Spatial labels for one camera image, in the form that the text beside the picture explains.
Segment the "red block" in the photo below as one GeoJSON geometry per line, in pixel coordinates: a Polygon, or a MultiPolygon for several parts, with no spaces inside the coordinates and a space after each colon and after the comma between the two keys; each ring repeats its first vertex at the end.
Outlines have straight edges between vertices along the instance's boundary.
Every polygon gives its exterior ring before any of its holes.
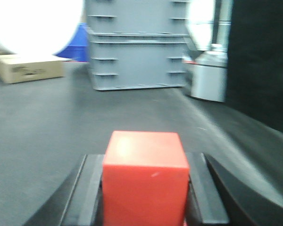
{"type": "Polygon", "coordinates": [[[182,226],[188,180],[178,134],[113,132],[103,162],[104,226],[182,226]]]}

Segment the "blue container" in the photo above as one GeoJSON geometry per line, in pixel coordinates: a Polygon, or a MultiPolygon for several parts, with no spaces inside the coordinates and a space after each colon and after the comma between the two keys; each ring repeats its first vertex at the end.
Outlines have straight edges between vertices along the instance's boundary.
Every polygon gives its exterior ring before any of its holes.
{"type": "Polygon", "coordinates": [[[77,32],[63,51],[57,54],[58,57],[73,59],[79,62],[88,62],[88,34],[86,31],[86,23],[78,25],[77,32]]]}

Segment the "white object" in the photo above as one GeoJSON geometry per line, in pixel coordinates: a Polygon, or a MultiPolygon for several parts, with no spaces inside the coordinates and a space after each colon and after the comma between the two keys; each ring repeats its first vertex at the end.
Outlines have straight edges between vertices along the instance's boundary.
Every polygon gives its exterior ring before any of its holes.
{"type": "Polygon", "coordinates": [[[227,54],[208,51],[196,59],[192,72],[191,96],[204,100],[225,101],[227,54]]]}
{"type": "Polygon", "coordinates": [[[53,55],[74,36],[83,0],[0,0],[0,50],[53,55]]]}
{"type": "Polygon", "coordinates": [[[187,28],[198,50],[210,49],[215,0],[191,0],[187,8],[187,28]]]}

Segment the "black wall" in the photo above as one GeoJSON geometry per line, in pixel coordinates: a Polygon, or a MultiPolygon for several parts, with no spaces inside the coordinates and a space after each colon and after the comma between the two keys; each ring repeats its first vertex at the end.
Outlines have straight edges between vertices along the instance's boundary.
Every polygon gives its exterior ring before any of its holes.
{"type": "Polygon", "coordinates": [[[234,0],[226,103],[283,132],[283,0],[234,0]]]}

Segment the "white cylinder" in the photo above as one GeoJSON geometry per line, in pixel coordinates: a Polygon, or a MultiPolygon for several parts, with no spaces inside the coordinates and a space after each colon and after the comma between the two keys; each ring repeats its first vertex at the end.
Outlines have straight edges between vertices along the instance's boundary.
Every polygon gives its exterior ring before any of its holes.
{"type": "Polygon", "coordinates": [[[0,0],[0,50],[54,55],[74,36],[83,0],[0,0]]]}
{"type": "Polygon", "coordinates": [[[225,101],[227,54],[207,51],[196,59],[191,96],[204,100],[225,101]]]}

